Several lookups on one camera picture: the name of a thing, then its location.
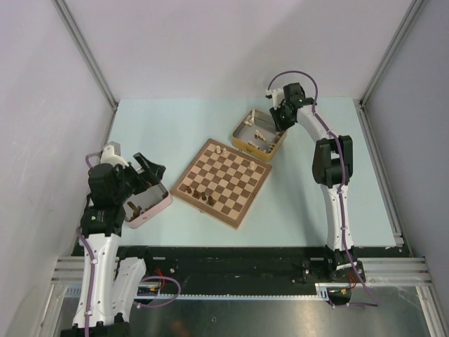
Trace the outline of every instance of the wooden chessboard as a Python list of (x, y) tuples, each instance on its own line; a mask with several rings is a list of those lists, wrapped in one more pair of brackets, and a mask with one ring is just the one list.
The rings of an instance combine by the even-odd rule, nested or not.
[[(218, 154), (217, 145), (221, 149), (226, 147), (226, 153)], [(209, 139), (175, 183), (171, 194), (237, 229), (271, 170), (271, 165)], [(194, 190), (212, 196), (213, 206), (201, 197), (193, 197)]]

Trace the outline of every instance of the open tin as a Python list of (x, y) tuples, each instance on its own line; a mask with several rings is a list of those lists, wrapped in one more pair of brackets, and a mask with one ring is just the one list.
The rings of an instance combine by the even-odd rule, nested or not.
[[(265, 141), (255, 137), (256, 131), (265, 137)], [(271, 116), (258, 110), (251, 110), (232, 133), (232, 145), (263, 161), (270, 161), (286, 137), (287, 131), (276, 132)]]

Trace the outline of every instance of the light blue table surface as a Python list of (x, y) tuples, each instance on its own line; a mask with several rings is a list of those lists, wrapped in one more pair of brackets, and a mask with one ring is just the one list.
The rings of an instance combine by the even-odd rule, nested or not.
[[(122, 100), (109, 140), (121, 144), (128, 161), (141, 152), (166, 166), (171, 189), (208, 138), (231, 144), (231, 134), (251, 110), (268, 113), (270, 101), (253, 99)], [(340, 134), (354, 141), (349, 183), (349, 223), (356, 246), (393, 246), (394, 237), (373, 165), (351, 98), (319, 98), (319, 111)], [(173, 198), (140, 228), (123, 227), (122, 245), (156, 246), (323, 246), (326, 209), (311, 174), (314, 143), (299, 125), (270, 164), (273, 166), (238, 230)]]

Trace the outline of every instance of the wire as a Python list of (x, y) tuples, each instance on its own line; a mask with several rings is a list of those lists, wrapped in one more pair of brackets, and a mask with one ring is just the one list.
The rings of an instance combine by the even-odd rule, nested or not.
[(349, 273), (348, 275), (349, 275), (349, 282), (351, 282), (351, 284), (354, 284), (354, 285), (351, 285), (350, 289), (352, 290), (352, 289), (354, 289), (356, 287), (357, 280), (354, 278), (354, 276), (352, 276), (351, 273)]
[(89, 315), (87, 312), (91, 311), (91, 301), (92, 301), (92, 291), (93, 291), (93, 280), (95, 279), (95, 263), (92, 263), (94, 258), (93, 251), (86, 238), (81, 233), (81, 227), (76, 229), (76, 235), (81, 240), (84, 248), (87, 250), (89, 258), (91, 260), (91, 277), (89, 278), (89, 287), (87, 290), (86, 299), (86, 313), (84, 314), (84, 337), (89, 337)]
[[(268, 90), (271, 88), (273, 82), (275, 79), (277, 79), (278, 77), (284, 75), (284, 74), (301, 74), (304, 75), (306, 77), (308, 77), (312, 83), (314, 84), (315, 87), (315, 99), (314, 102), (312, 103), (311, 106), (311, 110), (314, 113), (314, 116), (316, 117), (316, 119), (318, 119), (318, 121), (320, 122), (320, 124), (324, 127), (324, 129), (326, 130), (326, 132), (332, 136), (332, 138), (335, 139), (335, 143), (337, 144), (337, 151), (340, 154), (340, 166), (342, 167), (342, 182), (340, 183), (340, 185), (337, 188), (337, 193), (338, 193), (338, 199), (339, 199), (339, 203), (340, 203), (340, 211), (341, 211), (341, 217), (342, 217), (342, 241), (343, 241), (343, 246), (344, 246), (344, 251), (346, 252), (346, 255), (349, 259), (349, 262), (351, 264), (351, 267), (353, 269), (353, 271), (355, 272), (358, 280), (360, 281), (362, 287), (365, 289), (365, 291), (368, 293), (368, 295), (371, 297), (371, 299), (375, 302), (375, 303), (348, 303), (348, 305), (345, 306), (350, 306), (350, 305), (358, 305), (358, 306), (371, 306), (371, 307), (378, 307), (380, 305), (378, 299), (375, 297), (375, 295), (371, 292), (371, 290), (366, 286), (364, 280), (362, 279), (361, 275), (358, 273), (356, 265), (354, 263), (354, 259), (352, 258), (351, 252), (348, 249), (347, 243), (346, 243), (346, 218), (344, 216), (344, 203), (343, 203), (343, 194), (342, 194), (342, 188), (344, 185), (347, 184), (347, 177), (346, 177), (346, 169), (344, 167), (344, 159), (343, 159), (343, 152), (342, 152), (342, 147), (340, 145), (340, 142), (338, 140), (338, 137), (329, 129), (329, 127), (326, 125), (325, 121), (316, 113), (316, 102), (318, 100), (318, 85), (316, 84), (316, 81), (314, 80), (314, 78), (312, 76), (310, 76), (309, 74), (305, 73), (305, 72), (300, 72), (298, 70), (288, 70), (286, 72), (282, 72), (280, 74), (277, 74), (270, 82), (268, 85)], [(329, 299), (329, 303), (332, 306), (335, 306), (332, 301)]]
[(165, 305), (168, 305), (168, 304), (172, 303), (181, 294), (181, 284), (176, 279), (173, 279), (172, 277), (167, 277), (167, 276), (149, 276), (149, 277), (144, 277), (141, 280), (141, 282), (149, 281), (151, 279), (164, 279), (164, 280), (173, 282), (177, 286), (177, 293), (171, 299), (169, 299), (166, 302), (161, 303), (161, 304), (148, 305), (148, 304), (142, 304), (142, 303), (134, 302), (134, 304), (136, 304), (138, 308), (140, 308), (140, 307), (144, 307), (144, 308), (160, 308), (160, 307), (163, 307)]
[(101, 152), (94, 152), (94, 153), (90, 153), (90, 154), (86, 155), (86, 164), (90, 169), (93, 168), (93, 166), (92, 166), (91, 162), (89, 161), (89, 159), (92, 157), (99, 157), (100, 155), (101, 155)]

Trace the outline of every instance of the white wall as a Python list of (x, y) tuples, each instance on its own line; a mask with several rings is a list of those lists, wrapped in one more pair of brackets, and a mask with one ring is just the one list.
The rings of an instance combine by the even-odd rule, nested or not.
[(0, 45), (0, 336), (17, 311), (14, 336), (26, 336), (111, 112), (50, 0), (2, 1)]
[(260, 97), (289, 69), (360, 98), (411, 0), (67, 3), (119, 98)]
[(449, 1), (424, 7), (368, 104), (404, 230), (449, 317)]

